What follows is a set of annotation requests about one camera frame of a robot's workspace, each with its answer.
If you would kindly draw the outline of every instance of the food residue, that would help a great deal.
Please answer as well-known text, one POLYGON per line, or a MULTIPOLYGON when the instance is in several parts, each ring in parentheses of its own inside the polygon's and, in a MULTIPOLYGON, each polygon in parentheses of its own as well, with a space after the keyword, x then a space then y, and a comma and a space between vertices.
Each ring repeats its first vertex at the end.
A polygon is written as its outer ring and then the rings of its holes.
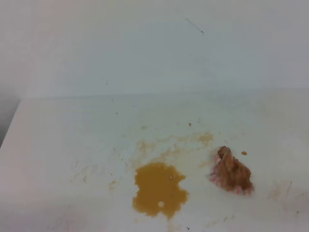
POLYGON ((133 208, 152 217, 162 212, 171 219, 188 198, 188 192, 179 186, 179 182, 184 179, 185 175, 163 162, 153 162, 138 168, 135 184, 139 190, 133 198, 133 208))
POLYGON ((249 168, 233 157, 230 148, 221 147, 218 155, 221 159, 218 163, 218 174, 221 177, 221 186, 225 190, 234 190, 236 186, 240 186, 242 190, 253 188, 249 168))

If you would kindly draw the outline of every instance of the brown food clump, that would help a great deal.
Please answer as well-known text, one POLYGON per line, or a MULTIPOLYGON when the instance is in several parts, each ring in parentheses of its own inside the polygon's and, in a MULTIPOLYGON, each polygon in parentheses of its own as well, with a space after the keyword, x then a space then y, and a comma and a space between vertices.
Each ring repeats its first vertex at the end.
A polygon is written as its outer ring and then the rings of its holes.
POLYGON ((221 186, 227 191, 240 186, 242 190, 253 188, 250 182, 249 168, 233 157, 230 148, 223 146, 218 151, 221 161, 218 163, 218 174, 221 177, 221 186))

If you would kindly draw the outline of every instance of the dried stain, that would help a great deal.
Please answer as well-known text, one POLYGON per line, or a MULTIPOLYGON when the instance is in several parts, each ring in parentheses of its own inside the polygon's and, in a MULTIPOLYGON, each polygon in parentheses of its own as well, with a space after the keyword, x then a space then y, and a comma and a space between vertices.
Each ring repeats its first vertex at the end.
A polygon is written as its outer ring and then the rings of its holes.
POLYGON ((133 155, 129 160, 131 167, 133 169, 141 167, 148 154, 154 152, 160 144, 169 143, 175 140, 176 142, 172 146, 168 147, 165 151, 162 151, 159 157, 150 160, 150 162, 166 162, 168 157, 176 158, 180 154, 190 154, 193 151, 205 149, 213 142, 213 134, 209 132, 194 132, 184 137, 171 135, 165 139, 156 139, 154 142, 140 140, 137 142, 137 149, 139 150, 139 154, 133 155), (197 148, 186 147, 189 143, 196 142, 201 143, 202 146, 197 148))

